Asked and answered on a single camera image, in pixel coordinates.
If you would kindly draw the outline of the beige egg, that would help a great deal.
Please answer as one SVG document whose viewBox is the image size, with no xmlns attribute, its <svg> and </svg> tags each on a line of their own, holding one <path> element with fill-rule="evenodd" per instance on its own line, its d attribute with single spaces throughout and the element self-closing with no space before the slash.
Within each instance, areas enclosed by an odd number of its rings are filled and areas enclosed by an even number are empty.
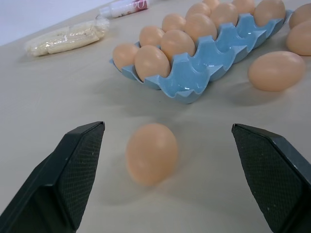
<svg viewBox="0 0 311 233">
<path fill-rule="evenodd" d="M 139 34 L 139 43 L 143 47 L 145 45 L 159 46 L 164 31 L 154 25 L 145 26 Z"/>
<path fill-rule="evenodd" d="M 186 19 L 177 13 L 166 15 L 162 20 L 161 28 L 164 32 L 170 30 L 184 30 Z"/>
<path fill-rule="evenodd" d="M 122 43 L 117 45 L 112 53 L 113 62 L 117 69 L 121 71 L 123 67 L 133 65 L 138 50 L 139 47 L 133 43 Z"/>
<path fill-rule="evenodd" d="M 292 14 L 289 20 L 289 27 L 292 29 L 300 23 L 311 20 L 311 3 L 304 4 L 298 7 Z"/>
<path fill-rule="evenodd" d="M 290 30 L 286 46 L 293 53 L 311 56 L 311 20 L 302 22 Z"/>
<path fill-rule="evenodd" d="M 258 57 L 248 69 L 248 79 L 257 89 L 278 92 L 297 84 L 305 75 L 306 63 L 289 51 L 274 51 Z"/>
<path fill-rule="evenodd" d="M 211 9 L 204 2 L 195 3 L 187 11 L 185 19 L 188 19 L 190 16 L 192 16 L 194 14 L 203 14 L 203 15 L 205 15 L 207 17 L 210 17 Z"/>
<path fill-rule="evenodd" d="M 237 8 L 238 14 L 247 14 L 251 15 L 255 10 L 255 1 L 254 0 L 233 0 L 232 4 Z"/>
<path fill-rule="evenodd" d="M 163 124 L 139 127 L 130 137 L 125 157 L 132 179 L 153 186 L 169 177 L 178 158 L 178 144 L 172 131 Z"/>
<path fill-rule="evenodd" d="M 196 53 L 196 47 L 192 38 L 180 30 L 165 32 L 160 41 L 160 48 L 167 56 L 170 64 L 174 55 L 186 52 L 193 56 Z"/>
<path fill-rule="evenodd" d="M 210 18 L 218 28 L 221 24 L 238 22 L 238 9 L 232 3 L 220 3 L 211 13 Z"/>
<path fill-rule="evenodd" d="M 217 28 L 214 22 L 200 13 L 187 17 L 184 32 L 191 37 L 194 43 L 198 41 L 199 37 L 211 35 L 213 40 L 217 38 Z"/>
<path fill-rule="evenodd" d="M 145 78 L 155 75 L 167 78 L 171 72 L 167 56 L 163 51 L 151 45 L 143 46 L 138 50 L 135 55 L 134 66 L 142 82 Z"/>
<path fill-rule="evenodd" d="M 254 21 L 257 26 L 265 26 L 272 19 L 284 19 L 285 5 L 282 0 L 262 0 L 254 10 Z"/>
<path fill-rule="evenodd" d="M 202 0 L 203 3 L 205 3 L 211 11 L 213 11 L 219 4 L 219 0 Z"/>
</svg>

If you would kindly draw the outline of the white tube with pink label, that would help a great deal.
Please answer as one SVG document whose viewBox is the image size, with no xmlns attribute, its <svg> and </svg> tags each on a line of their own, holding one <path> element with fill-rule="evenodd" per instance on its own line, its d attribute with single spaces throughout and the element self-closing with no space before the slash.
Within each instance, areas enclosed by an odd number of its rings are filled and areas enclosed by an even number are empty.
<svg viewBox="0 0 311 233">
<path fill-rule="evenodd" d="M 99 10 L 105 18 L 118 18 L 149 8 L 150 0 L 118 0 Z"/>
</svg>

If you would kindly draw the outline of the blue egg tray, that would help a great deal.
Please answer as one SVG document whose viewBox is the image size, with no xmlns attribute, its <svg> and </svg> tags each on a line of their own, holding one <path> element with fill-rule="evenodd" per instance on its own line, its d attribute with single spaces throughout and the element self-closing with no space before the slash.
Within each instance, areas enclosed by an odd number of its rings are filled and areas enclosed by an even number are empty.
<svg viewBox="0 0 311 233">
<path fill-rule="evenodd" d="M 123 76 L 144 86 L 162 92 L 184 104 L 193 103 L 204 92 L 209 82 L 223 77 L 230 67 L 243 60 L 252 50 L 276 34 L 290 18 L 286 10 L 284 18 L 271 19 L 265 26 L 257 26 L 254 17 L 240 14 L 237 25 L 220 26 L 218 38 L 200 37 L 194 56 L 187 53 L 175 55 L 171 73 L 167 78 L 159 75 L 141 81 L 133 65 L 122 68 Z"/>
</svg>

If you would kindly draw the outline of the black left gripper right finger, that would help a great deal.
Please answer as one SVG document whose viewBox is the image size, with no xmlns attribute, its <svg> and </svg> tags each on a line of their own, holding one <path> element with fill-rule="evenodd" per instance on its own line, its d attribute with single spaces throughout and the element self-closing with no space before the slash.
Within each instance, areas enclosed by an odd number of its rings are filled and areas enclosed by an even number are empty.
<svg viewBox="0 0 311 233">
<path fill-rule="evenodd" d="M 311 233 L 311 164 L 283 136 L 233 124 L 242 168 L 273 233 Z"/>
</svg>

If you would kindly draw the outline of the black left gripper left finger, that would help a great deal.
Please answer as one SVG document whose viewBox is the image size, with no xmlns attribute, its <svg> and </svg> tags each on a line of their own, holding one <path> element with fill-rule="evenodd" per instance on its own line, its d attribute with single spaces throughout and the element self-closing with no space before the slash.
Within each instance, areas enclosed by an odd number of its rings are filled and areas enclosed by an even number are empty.
<svg viewBox="0 0 311 233">
<path fill-rule="evenodd" d="M 0 215 L 0 233 L 76 233 L 95 181 L 105 123 L 66 133 Z"/>
</svg>

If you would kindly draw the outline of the clear bag of white sticks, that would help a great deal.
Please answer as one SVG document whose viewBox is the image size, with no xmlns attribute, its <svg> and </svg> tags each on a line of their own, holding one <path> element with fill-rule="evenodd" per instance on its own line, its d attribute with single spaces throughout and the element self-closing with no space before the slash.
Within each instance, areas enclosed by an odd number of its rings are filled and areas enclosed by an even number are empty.
<svg viewBox="0 0 311 233">
<path fill-rule="evenodd" d="M 97 16 L 90 21 L 38 36 L 25 44 L 25 51 L 33 57 L 55 54 L 74 50 L 97 42 L 105 37 L 110 27 L 110 21 Z"/>
</svg>

